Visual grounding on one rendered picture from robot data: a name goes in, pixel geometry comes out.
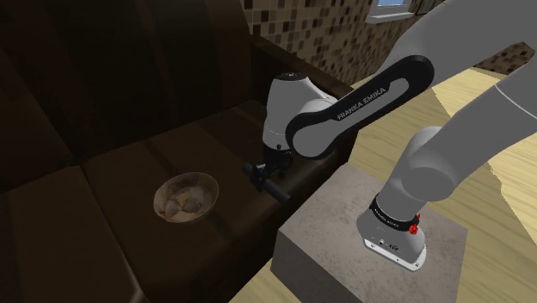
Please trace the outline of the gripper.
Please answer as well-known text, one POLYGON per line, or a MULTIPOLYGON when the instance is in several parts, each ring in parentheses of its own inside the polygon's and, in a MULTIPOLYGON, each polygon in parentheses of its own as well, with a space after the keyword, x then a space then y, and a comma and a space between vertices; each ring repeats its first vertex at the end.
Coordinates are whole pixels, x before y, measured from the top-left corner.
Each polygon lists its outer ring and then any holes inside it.
POLYGON ((290 194, 281 187, 267 179, 273 174, 284 178, 293 165, 293 152, 291 149, 282 149, 280 145, 273 149, 267 145, 263 147, 263 164, 244 164, 242 172, 250 179, 257 191, 264 189, 279 203, 286 203, 290 194))

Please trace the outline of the beige patterned bowl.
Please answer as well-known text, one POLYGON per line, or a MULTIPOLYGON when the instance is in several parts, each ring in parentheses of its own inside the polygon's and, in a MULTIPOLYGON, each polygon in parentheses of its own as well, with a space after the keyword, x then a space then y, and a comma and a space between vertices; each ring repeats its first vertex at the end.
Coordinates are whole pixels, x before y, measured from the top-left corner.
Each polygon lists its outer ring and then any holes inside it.
POLYGON ((192 223, 209 214, 219 196, 216 180, 205 173, 174 176, 155 193, 155 213, 171 223, 192 223))

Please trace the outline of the dark brown sofa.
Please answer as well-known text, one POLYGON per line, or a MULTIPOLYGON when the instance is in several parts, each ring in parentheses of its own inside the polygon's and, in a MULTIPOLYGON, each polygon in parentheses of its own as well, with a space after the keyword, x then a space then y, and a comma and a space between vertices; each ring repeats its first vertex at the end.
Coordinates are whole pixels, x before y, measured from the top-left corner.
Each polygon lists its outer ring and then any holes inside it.
POLYGON ((286 71, 350 90, 252 35, 239 0, 0 0, 0 303, 228 303, 354 144, 295 158, 286 204, 255 189, 286 71), (215 206, 168 222, 154 195, 189 172, 215 206))

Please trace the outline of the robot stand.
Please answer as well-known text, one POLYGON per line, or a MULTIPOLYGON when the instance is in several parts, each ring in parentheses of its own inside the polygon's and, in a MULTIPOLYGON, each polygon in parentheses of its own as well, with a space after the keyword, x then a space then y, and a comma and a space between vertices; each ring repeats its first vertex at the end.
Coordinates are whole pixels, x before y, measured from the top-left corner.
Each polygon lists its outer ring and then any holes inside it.
POLYGON ((344 164, 281 226, 271 270, 301 303, 456 303, 467 229, 423 207, 426 257, 406 269, 356 227, 381 186, 344 164))

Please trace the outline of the window with white sill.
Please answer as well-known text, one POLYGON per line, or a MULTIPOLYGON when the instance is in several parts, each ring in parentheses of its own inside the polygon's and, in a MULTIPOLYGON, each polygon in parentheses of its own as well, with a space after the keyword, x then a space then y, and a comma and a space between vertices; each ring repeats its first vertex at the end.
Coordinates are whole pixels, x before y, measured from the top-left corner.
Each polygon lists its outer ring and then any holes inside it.
POLYGON ((414 16, 410 11, 411 2, 412 0, 371 0, 365 23, 379 24, 411 18, 414 16))

